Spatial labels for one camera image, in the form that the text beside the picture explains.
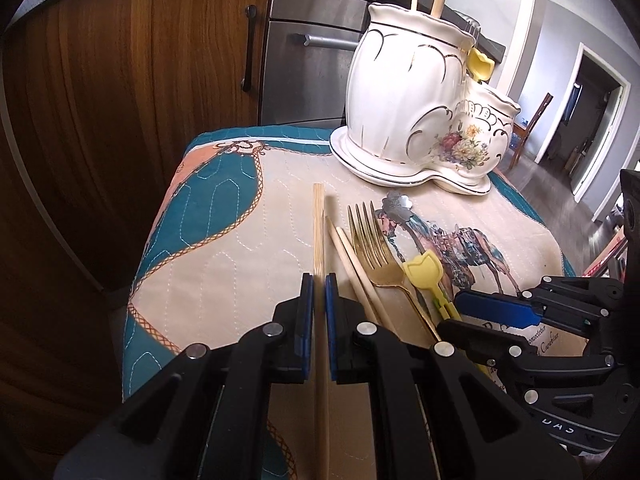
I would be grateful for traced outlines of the gold fork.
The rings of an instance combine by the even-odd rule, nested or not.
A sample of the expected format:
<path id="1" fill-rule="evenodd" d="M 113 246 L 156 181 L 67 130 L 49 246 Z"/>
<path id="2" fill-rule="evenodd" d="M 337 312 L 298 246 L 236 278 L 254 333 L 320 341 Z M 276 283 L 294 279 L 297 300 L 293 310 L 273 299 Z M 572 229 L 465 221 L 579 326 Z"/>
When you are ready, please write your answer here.
<path id="1" fill-rule="evenodd" d="M 352 244 L 354 244 L 356 255 L 369 280 L 378 287 L 400 289 L 411 304 L 413 311 L 420 318 L 424 328 L 433 336 L 434 341 L 439 342 L 440 337 L 434 322 L 427 310 L 411 295 L 406 284 L 405 272 L 386 244 L 375 217 L 373 203 L 348 206 L 347 218 L 350 234 L 352 234 Z"/>

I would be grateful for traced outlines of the silver flower spoon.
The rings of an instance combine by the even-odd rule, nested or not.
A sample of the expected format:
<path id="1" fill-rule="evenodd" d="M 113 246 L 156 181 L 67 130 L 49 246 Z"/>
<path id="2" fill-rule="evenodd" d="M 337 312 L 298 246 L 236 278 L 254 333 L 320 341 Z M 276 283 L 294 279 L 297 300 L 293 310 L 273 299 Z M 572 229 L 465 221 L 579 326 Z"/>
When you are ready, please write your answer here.
<path id="1" fill-rule="evenodd" d="M 407 224 L 412 218 L 412 203 L 409 197 L 397 190 L 391 190 L 382 199 L 382 211 L 390 221 Z"/>

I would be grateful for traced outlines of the silver fork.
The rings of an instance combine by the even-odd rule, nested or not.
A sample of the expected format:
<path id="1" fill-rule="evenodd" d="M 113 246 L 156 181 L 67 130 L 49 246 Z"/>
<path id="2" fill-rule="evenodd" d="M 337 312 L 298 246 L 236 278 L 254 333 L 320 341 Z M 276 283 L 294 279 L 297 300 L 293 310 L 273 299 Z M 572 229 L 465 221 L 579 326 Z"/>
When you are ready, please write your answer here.
<path id="1" fill-rule="evenodd" d="M 473 44 L 477 44 L 478 38 L 480 38 L 480 23 L 475 19 L 467 15 L 462 15 L 464 19 L 464 31 L 473 38 Z"/>

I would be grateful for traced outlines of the white ceramic utensil holder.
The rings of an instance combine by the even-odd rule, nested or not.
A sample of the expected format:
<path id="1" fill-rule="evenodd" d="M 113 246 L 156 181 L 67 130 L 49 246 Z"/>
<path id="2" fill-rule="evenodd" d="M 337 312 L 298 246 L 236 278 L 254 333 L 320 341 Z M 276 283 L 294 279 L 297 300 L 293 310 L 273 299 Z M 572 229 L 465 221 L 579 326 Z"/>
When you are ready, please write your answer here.
<path id="1" fill-rule="evenodd" d="M 472 35 L 426 13 L 372 3 L 330 135 L 349 171 L 388 188 L 433 181 L 483 196 L 521 107 L 472 74 Z"/>

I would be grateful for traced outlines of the quilted horse print cloth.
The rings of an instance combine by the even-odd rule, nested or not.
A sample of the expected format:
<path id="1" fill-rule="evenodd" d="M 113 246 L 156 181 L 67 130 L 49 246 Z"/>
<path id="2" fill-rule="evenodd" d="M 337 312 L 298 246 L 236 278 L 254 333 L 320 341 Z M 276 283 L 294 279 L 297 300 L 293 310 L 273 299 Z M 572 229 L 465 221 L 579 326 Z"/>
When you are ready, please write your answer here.
<path id="1" fill-rule="evenodd" d="M 573 268 L 532 206 L 501 174 L 482 196 L 433 183 L 407 188 L 408 226 L 385 223 L 401 259 L 436 252 L 448 294 L 471 286 L 513 294 Z M 331 153 L 329 133 L 296 127 L 234 128 L 191 142 L 145 244 L 124 329 L 122 392 L 130 396 L 189 344 L 233 344 L 296 296 L 312 269 L 315 184 L 339 228 L 385 188 Z"/>

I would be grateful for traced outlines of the stainless steel oven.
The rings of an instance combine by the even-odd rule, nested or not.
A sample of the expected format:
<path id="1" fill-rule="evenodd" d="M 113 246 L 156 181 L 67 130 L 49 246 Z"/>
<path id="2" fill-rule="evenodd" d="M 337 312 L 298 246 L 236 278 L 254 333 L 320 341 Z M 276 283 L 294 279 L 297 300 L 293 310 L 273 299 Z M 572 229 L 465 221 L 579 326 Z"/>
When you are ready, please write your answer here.
<path id="1" fill-rule="evenodd" d="M 332 129 L 367 17 L 364 0 L 271 0 L 260 122 Z"/>

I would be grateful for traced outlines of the wooden cabinet door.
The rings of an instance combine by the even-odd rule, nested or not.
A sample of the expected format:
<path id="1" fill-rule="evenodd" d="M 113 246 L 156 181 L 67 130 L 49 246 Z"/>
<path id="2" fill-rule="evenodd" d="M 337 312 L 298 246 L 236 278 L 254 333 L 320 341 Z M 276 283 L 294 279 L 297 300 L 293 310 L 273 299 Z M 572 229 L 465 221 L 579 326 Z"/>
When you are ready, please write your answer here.
<path id="1" fill-rule="evenodd" d="M 257 6 L 250 92 L 241 90 Z M 3 40 L 6 104 L 44 208 L 88 273 L 129 284 L 186 146 L 252 126 L 268 0 L 54 0 Z"/>

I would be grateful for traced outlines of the wooden chair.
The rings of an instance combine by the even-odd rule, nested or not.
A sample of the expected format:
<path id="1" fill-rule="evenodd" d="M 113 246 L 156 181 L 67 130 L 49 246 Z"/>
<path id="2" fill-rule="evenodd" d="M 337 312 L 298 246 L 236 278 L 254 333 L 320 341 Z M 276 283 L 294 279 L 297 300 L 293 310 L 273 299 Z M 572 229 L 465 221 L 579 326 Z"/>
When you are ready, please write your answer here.
<path id="1" fill-rule="evenodd" d="M 539 122 L 539 119 L 541 118 L 542 114 L 544 114 L 552 100 L 552 94 L 547 93 L 538 106 L 535 114 L 533 114 L 532 119 L 527 123 L 526 126 L 521 126 L 519 124 L 514 125 L 512 138 L 515 140 L 515 148 L 513 150 L 513 155 L 510 160 L 508 170 L 512 170 L 518 164 L 518 161 L 524 153 L 524 148 L 528 138 L 530 137 L 530 134 L 533 132 L 535 126 L 537 125 L 537 122 Z"/>

